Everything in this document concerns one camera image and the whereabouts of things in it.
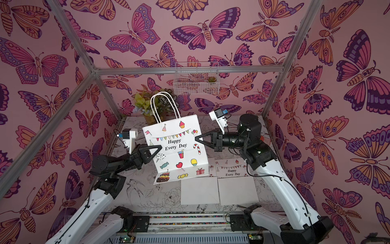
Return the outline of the potted green plant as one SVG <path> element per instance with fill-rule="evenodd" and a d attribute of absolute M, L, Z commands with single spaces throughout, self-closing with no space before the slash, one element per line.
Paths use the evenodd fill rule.
<path fill-rule="evenodd" d="M 171 89 L 160 89 L 156 91 L 143 90 L 134 95 L 135 102 L 135 112 L 140 112 L 148 125 L 154 125 L 157 123 L 152 107 L 151 107 L 151 98 L 153 95 L 165 92 L 165 96 L 158 96 L 155 98 L 155 108 L 159 114 L 161 121 L 166 121 L 167 117 L 175 116 L 176 112 L 173 106 L 170 104 L 176 104 L 176 96 Z"/>

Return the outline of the small succulent in basket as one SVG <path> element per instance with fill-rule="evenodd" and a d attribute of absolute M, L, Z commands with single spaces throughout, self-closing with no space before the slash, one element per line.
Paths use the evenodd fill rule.
<path fill-rule="evenodd" d="M 217 78 L 216 77 L 208 77 L 207 82 L 215 83 L 215 82 L 217 82 Z"/>

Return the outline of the white party paper bag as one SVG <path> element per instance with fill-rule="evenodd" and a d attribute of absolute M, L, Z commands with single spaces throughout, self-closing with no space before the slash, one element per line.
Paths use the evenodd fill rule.
<path fill-rule="evenodd" d="M 247 165 L 243 159 L 217 159 L 215 173 L 221 205 L 259 202 L 255 181 L 247 173 Z"/>

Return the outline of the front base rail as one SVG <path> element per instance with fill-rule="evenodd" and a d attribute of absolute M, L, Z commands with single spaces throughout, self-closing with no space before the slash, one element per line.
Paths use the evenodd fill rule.
<path fill-rule="evenodd" d="M 281 244 L 239 212 L 103 215 L 82 244 Z"/>

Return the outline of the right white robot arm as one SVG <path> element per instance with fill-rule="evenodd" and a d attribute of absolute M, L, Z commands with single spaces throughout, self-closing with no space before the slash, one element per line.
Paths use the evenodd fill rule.
<path fill-rule="evenodd" d="M 218 123 L 219 129 L 196 136 L 196 142 L 214 151 L 238 149 L 246 168 L 252 169 L 256 178 L 265 181 L 286 214 L 283 217 L 260 205 L 253 205 L 244 210 L 244 215 L 251 223 L 279 236 L 285 244 L 322 242 L 333 229 L 333 222 L 329 217 L 320 216 L 287 177 L 274 151 L 261 140 L 262 124 L 258 116 L 240 116 L 237 131 L 227 132 L 226 113 L 221 109 L 210 112 L 210 118 Z"/>

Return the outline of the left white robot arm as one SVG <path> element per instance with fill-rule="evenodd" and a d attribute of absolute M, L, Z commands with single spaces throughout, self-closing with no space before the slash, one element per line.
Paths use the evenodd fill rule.
<path fill-rule="evenodd" d="M 91 230 L 103 210 L 122 191 L 126 177 L 121 172 L 141 169 L 162 150 L 160 145 L 137 145 L 132 153 L 120 157 L 99 155 L 92 162 L 90 174 L 98 181 L 91 188 L 87 199 L 70 220 L 57 233 L 47 240 L 48 244 L 103 244 L 111 236 L 133 223 L 133 211 L 117 207 L 108 218 Z"/>

